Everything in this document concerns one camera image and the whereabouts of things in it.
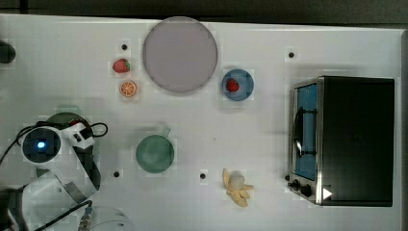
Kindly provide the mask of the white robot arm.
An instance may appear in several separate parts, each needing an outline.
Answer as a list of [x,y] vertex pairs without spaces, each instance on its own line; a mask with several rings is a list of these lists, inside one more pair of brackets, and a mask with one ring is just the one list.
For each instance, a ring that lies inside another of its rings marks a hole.
[[45,122],[20,130],[1,158],[14,151],[37,176],[9,193],[7,231],[43,231],[89,204],[100,188],[100,171],[92,156],[94,138],[83,123],[60,127]]

